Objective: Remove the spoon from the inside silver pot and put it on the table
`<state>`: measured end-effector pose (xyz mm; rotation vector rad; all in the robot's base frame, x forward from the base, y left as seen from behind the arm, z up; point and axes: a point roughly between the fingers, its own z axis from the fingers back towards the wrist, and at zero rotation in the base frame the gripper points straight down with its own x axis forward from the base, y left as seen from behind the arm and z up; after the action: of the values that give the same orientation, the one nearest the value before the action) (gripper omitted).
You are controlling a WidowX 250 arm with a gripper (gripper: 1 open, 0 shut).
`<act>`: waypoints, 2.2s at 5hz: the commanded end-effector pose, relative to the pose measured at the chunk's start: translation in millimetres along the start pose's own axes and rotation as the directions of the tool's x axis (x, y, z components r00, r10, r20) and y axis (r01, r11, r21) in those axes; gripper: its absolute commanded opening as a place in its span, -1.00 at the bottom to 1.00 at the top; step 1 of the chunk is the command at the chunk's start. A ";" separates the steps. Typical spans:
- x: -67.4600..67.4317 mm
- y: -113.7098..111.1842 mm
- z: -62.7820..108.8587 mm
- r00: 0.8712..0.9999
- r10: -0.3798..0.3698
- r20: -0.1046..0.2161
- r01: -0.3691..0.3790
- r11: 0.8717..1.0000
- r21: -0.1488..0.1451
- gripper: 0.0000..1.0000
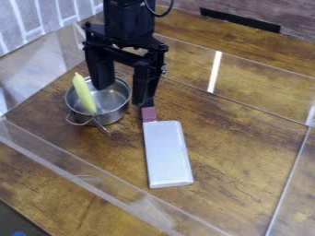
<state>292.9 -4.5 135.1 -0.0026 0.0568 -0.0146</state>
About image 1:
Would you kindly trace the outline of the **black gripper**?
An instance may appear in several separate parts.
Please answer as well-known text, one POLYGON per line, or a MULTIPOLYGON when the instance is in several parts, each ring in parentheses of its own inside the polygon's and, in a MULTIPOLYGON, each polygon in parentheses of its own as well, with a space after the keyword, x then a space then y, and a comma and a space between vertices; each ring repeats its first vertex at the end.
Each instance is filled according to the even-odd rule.
MULTIPOLYGON (((152 34, 154 19, 168 15, 154 11, 154 0, 102 0, 104 23, 86 22, 82 29, 86 34, 84 51, 86 68, 96 90, 108 88, 116 81, 114 65, 102 52, 117 46, 145 49, 149 52, 165 53, 168 47, 157 41, 152 34)), ((136 106, 152 103, 161 76, 161 67, 150 61, 133 63, 133 97, 136 106)))

